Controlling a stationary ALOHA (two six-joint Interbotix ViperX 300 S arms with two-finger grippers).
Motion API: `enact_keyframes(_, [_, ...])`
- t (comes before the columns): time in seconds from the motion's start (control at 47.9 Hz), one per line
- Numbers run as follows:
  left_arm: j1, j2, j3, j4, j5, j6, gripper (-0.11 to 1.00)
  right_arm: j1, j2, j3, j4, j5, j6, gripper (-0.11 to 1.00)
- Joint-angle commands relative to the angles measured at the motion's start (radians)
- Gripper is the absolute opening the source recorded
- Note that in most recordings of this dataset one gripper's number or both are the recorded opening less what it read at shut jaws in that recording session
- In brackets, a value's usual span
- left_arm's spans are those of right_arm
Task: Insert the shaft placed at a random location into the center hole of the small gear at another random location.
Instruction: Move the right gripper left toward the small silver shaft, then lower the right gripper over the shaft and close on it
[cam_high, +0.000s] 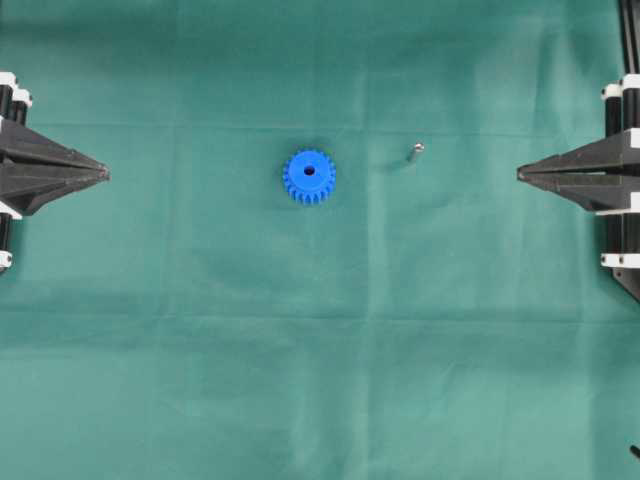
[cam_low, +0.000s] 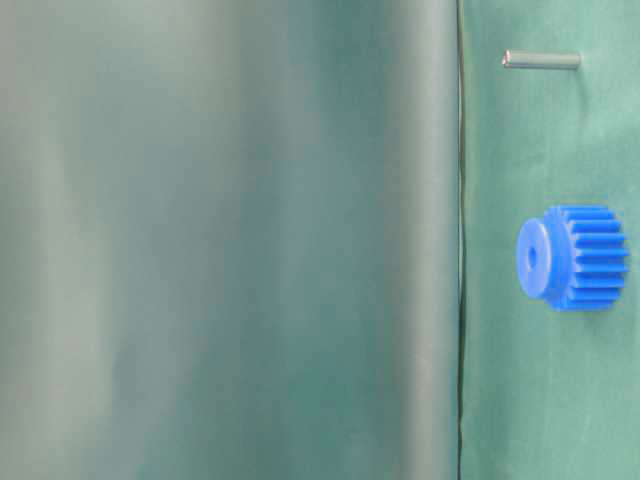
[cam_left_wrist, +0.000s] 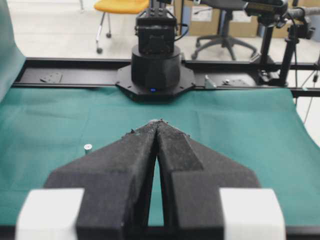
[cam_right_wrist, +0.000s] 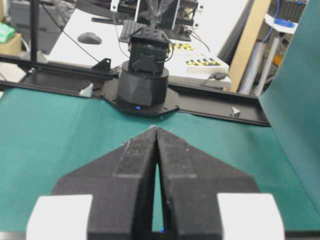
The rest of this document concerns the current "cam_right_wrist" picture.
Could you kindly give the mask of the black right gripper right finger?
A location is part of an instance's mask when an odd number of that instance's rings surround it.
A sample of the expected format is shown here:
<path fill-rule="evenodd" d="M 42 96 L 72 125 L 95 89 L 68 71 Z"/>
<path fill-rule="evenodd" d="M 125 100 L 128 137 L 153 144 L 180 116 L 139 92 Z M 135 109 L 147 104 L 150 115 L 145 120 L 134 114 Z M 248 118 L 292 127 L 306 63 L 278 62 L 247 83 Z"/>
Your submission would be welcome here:
<path fill-rule="evenodd" d="M 165 229 L 176 240 L 283 240 L 274 197 L 244 171 L 159 128 Z"/>

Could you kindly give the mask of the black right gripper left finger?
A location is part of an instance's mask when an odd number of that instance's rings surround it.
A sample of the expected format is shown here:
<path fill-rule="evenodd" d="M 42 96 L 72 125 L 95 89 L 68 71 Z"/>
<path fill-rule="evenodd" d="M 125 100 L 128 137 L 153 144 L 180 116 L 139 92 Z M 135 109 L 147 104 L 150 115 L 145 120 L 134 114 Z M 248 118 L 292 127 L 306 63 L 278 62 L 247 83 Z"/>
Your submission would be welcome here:
<path fill-rule="evenodd" d="M 40 196 L 29 240 L 130 240 L 151 227 L 157 129 L 61 176 Z"/>

